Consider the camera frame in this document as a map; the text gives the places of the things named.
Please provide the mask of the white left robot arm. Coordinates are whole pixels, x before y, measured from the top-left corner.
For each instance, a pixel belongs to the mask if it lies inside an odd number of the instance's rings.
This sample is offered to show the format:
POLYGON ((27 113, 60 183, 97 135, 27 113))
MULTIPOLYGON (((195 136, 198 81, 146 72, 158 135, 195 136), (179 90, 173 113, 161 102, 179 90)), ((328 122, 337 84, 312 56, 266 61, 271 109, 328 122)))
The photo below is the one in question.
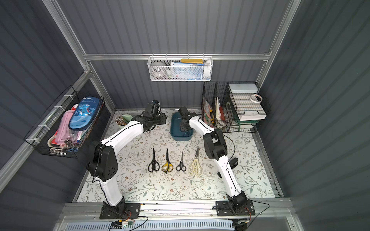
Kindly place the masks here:
POLYGON ((99 182, 106 204, 113 208, 124 204, 116 179, 119 151, 137 136, 153 130, 157 125, 165 125, 166 120, 167 116, 161 111, 161 103, 154 100, 124 128, 102 141, 92 143, 93 161, 88 164, 88 170, 93 177, 92 181, 99 182))

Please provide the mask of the large black scissors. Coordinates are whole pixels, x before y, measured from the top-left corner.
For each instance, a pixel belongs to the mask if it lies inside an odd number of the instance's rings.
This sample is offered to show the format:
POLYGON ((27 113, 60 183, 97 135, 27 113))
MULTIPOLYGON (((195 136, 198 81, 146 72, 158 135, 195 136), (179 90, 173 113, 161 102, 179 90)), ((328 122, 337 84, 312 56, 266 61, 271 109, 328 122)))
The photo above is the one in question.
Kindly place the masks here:
POLYGON ((148 165, 148 172, 152 173, 154 171, 159 171, 160 170, 160 165, 158 161, 156 160, 156 154, 155 154, 155 148, 152 150, 152 160, 150 161, 148 165))

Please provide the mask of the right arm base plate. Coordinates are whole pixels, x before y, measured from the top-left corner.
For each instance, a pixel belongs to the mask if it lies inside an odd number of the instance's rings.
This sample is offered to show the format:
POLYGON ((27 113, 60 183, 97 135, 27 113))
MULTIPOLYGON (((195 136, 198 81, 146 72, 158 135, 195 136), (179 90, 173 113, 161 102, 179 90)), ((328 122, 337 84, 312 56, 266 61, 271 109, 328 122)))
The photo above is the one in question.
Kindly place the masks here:
POLYGON ((229 201, 216 201, 213 209, 219 217, 227 216, 253 216, 256 214, 253 202, 249 199, 239 206, 234 206, 229 201))

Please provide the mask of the cream handled kitchen scissors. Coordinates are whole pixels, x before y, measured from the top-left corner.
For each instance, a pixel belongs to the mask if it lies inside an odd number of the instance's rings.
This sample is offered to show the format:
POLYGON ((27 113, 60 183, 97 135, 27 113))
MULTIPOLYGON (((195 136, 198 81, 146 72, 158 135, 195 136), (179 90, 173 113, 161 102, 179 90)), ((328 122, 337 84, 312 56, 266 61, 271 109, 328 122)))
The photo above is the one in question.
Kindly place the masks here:
POLYGON ((199 148, 196 150, 194 160, 188 169, 188 173, 195 176, 200 176, 202 174, 202 168, 199 163, 199 148))

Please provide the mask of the teal plastic storage box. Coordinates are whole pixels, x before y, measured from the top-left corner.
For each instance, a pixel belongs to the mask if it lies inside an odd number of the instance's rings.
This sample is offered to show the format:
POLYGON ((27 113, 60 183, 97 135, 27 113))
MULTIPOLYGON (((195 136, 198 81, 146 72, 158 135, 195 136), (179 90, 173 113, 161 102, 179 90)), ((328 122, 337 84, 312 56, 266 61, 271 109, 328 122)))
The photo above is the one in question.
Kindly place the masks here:
POLYGON ((182 118, 179 112, 172 115, 170 135, 175 141, 189 141, 193 136, 193 131, 181 131, 181 121, 182 118))

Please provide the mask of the small black scissors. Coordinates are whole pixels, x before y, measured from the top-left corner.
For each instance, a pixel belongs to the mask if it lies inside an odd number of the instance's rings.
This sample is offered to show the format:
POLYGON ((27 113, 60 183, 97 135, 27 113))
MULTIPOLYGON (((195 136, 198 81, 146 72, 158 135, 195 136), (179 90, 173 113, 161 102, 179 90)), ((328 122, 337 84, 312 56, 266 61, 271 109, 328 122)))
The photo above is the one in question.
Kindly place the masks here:
POLYGON ((176 167, 176 171, 185 172, 187 170, 186 166, 184 165, 184 152, 182 152, 181 160, 179 165, 176 167))

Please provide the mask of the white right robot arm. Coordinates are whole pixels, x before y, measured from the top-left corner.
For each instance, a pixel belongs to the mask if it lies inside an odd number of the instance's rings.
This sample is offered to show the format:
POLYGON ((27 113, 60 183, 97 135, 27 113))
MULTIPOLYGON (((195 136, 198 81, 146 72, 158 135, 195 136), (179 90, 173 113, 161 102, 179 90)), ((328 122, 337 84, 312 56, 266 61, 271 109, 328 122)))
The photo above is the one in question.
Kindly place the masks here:
POLYGON ((247 205, 248 199, 232 171, 227 157, 228 148, 222 130, 210 127, 196 113, 189 112, 186 107, 181 107, 178 112, 182 118, 181 131, 195 130, 203 136, 205 153, 216 164, 225 184, 229 209, 233 213, 241 211, 247 205))

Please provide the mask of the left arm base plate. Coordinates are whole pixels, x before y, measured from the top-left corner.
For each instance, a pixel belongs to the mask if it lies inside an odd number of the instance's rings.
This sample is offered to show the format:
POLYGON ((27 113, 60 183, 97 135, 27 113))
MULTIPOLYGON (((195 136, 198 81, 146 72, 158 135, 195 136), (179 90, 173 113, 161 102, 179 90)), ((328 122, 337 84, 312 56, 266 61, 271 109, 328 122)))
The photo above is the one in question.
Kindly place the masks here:
POLYGON ((104 202, 99 219, 136 219, 139 217, 140 208, 140 203, 128 203, 113 207, 104 202))

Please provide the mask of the yellow handled scissors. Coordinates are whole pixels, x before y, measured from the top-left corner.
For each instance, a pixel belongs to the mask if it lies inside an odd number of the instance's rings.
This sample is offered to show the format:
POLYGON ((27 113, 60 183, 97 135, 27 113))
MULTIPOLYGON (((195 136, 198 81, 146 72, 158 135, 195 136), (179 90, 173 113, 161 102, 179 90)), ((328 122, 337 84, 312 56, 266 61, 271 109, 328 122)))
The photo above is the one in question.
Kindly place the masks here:
POLYGON ((173 165, 171 164, 170 160, 169 160, 169 150, 167 149, 166 150, 166 160, 165 160, 165 164, 162 166, 162 171, 165 172, 166 174, 167 173, 170 173, 173 171, 173 165))

